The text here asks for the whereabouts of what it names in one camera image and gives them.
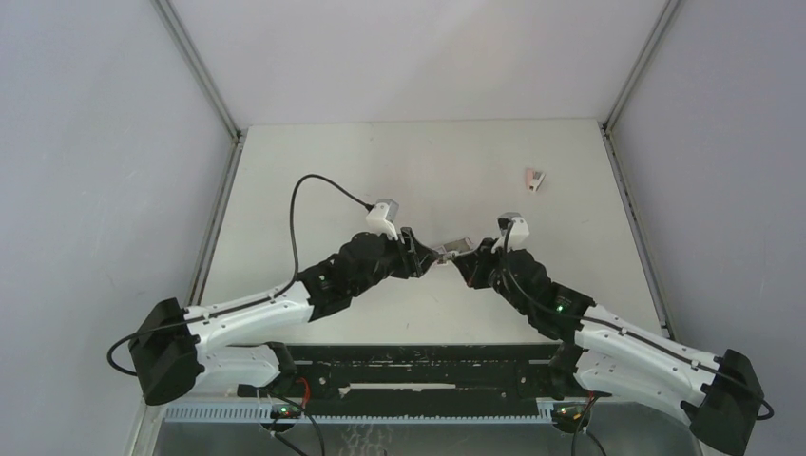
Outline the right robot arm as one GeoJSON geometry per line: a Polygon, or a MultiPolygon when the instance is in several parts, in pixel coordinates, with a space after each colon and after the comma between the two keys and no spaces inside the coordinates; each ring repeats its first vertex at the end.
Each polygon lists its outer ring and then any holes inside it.
{"type": "Polygon", "coordinates": [[[493,289],[537,332],[560,342],[549,382],[660,411],[725,455],[745,454],[764,392],[752,361],[685,346],[617,316],[592,297],[552,280],[525,249],[487,238],[454,266],[473,289],[493,289]]]}

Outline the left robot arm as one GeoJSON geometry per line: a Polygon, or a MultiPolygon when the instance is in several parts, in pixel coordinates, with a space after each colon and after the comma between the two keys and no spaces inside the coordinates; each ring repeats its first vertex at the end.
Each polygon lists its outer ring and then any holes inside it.
{"type": "Polygon", "coordinates": [[[396,239],[363,232],[297,273],[284,289],[211,306],[183,308],[177,299],[165,299],[127,341],[144,401],[167,404],[203,384],[286,395],[297,383],[290,354],[279,342],[250,345],[249,338],[341,312],[386,278],[423,276],[439,257],[408,227],[396,239]]]}

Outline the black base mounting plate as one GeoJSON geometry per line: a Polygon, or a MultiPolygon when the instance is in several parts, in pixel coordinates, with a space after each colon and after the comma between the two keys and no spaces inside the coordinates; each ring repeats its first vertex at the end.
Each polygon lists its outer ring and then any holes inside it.
{"type": "Polygon", "coordinates": [[[334,414],[503,415],[583,404],[591,393],[560,384],[557,343],[516,345],[291,345],[296,368],[277,386],[237,385],[179,403],[279,403],[334,414]]]}

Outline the aluminium right frame rail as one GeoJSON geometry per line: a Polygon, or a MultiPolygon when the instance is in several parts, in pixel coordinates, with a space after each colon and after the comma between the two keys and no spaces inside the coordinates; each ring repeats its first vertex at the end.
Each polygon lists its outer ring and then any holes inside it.
{"type": "Polygon", "coordinates": [[[627,221],[635,242],[643,273],[648,285],[662,335],[676,341],[677,325],[674,315],[670,313],[666,302],[666,293],[653,256],[653,249],[647,238],[647,230],[643,222],[642,208],[639,202],[640,190],[636,187],[635,174],[629,170],[627,156],[620,148],[619,128],[624,123],[624,114],[634,99],[645,74],[651,68],[653,60],[662,48],[663,40],[679,16],[685,3],[682,0],[668,0],[646,36],[640,52],[632,64],[616,99],[610,107],[605,120],[599,123],[600,133],[611,165],[614,179],[619,188],[627,221]]]}

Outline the aluminium frame rail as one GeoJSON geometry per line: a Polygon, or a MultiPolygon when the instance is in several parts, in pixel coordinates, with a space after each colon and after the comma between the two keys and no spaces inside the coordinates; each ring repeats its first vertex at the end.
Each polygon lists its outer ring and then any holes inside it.
{"type": "Polygon", "coordinates": [[[220,230],[221,208],[239,147],[240,128],[202,56],[189,20],[180,11],[180,3],[153,1],[151,5],[176,49],[182,74],[189,82],[189,96],[181,102],[178,136],[179,145],[183,147],[183,168],[177,174],[181,189],[187,192],[184,201],[189,205],[192,221],[188,232],[194,236],[196,248],[188,286],[180,299],[181,305],[187,307],[201,301],[215,237],[220,230]]]}
{"type": "Polygon", "coordinates": [[[679,16],[685,3],[682,0],[668,0],[646,36],[640,52],[632,64],[616,99],[610,107],[605,120],[599,123],[600,133],[611,165],[614,179],[619,188],[627,221],[635,242],[643,273],[648,285],[662,335],[676,341],[677,325],[674,315],[670,313],[666,302],[666,293],[653,256],[653,249],[647,238],[647,230],[643,222],[642,208],[639,202],[640,190],[636,187],[635,174],[629,170],[627,156],[620,148],[619,128],[624,123],[624,114],[634,99],[645,74],[651,68],[653,60],[662,48],[663,40],[679,16]]]}

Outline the aluminium left frame rail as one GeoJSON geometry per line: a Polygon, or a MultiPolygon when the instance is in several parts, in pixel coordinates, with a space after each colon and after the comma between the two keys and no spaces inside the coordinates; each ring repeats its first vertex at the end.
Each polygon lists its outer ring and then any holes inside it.
{"type": "Polygon", "coordinates": [[[187,192],[184,201],[189,205],[192,221],[188,232],[194,236],[196,248],[188,286],[180,299],[181,305],[187,307],[201,301],[215,237],[220,230],[221,208],[239,147],[240,128],[202,56],[189,20],[180,11],[180,3],[153,1],[151,5],[176,49],[182,74],[189,82],[189,96],[181,102],[178,136],[179,145],[183,147],[183,168],[177,174],[181,189],[187,192]]]}

